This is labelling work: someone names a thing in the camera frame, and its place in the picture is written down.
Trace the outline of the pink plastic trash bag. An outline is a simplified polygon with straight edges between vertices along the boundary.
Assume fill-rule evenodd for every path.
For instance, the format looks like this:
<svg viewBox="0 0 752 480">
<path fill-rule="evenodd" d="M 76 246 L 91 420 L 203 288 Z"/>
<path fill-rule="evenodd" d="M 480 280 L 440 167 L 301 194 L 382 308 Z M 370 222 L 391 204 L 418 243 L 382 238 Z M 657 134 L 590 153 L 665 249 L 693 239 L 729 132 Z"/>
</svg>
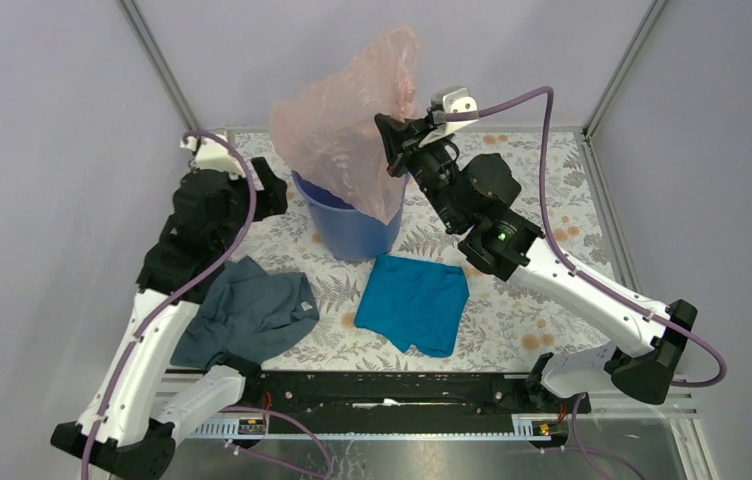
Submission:
<svg viewBox="0 0 752 480">
<path fill-rule="evenodd" d="M 270 112 L 275 152 L 292 171 L 383 224 L 401 206 L 403 182 L 386 171 L 374 118 L 420 117 L 418 50 L 417 34 L 398 27 Z"/>
</svg>

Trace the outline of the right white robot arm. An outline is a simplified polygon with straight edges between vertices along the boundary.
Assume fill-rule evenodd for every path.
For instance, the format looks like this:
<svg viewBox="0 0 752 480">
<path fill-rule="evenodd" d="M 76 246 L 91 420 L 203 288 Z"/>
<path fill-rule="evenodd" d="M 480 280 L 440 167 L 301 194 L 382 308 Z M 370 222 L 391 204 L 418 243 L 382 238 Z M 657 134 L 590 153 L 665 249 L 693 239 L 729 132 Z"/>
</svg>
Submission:
<svg viewBox="0 0 752 480">
<path fill-rule="evenodd" d="M 450 136 L 431 143 L 425 119 L 378 114 L 387 171 L 412 177 L 459 251 L 484 274 L 514 280 L 576 314 L 608 343 L 572 354 L 544 354 L 525 386 L 527 402 L 549 412 L 564 399 L 612 387 L 650 405 L 665 402 L 698 310 L 690 302 L 646 298 L 550 246 L 540 226 L 511 208 L 521 191 L 499 154 L 465 166 Z"/>
</svg>

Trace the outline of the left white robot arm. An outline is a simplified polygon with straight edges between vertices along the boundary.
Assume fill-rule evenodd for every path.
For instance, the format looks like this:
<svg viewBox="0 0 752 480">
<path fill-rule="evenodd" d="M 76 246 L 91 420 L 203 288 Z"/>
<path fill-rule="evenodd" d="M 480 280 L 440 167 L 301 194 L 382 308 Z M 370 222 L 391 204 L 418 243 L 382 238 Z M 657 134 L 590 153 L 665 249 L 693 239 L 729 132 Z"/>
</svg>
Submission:
<svg viewBox="0 0 752 480">
<path fill-rule="evenodd" d="M 287 210 L 287 184 L 263 157 L 245 176 L 198 168 L 172 197 L 173 210 L 137 277 L 126 331 L 90 405 L 75 421 L 55 426 L 51 445 L 120 479 L 158 479 L 177 446 L 215 411 L 248 411 L 262 385 L 243 365 L 207 368 L 161 407 L 156 389 L 175 348 L 223 264 L 254 221 Z"/>
</svg>

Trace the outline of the blue plastic trash bin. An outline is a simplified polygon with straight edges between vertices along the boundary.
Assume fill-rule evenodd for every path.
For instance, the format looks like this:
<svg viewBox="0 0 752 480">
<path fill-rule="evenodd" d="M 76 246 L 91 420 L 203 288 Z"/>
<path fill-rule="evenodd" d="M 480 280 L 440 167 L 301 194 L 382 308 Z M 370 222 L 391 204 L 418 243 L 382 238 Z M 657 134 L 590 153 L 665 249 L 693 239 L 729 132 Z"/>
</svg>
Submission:
<svg viewBox="0 0 752 480">
<path fill-rule="evenodd" d="M 398 238 L 403 206 L 384 224 L 292 171 L 292 180 L 329 252 L 342 261 L 366 261 L 389 253 Z"/>
</svg>

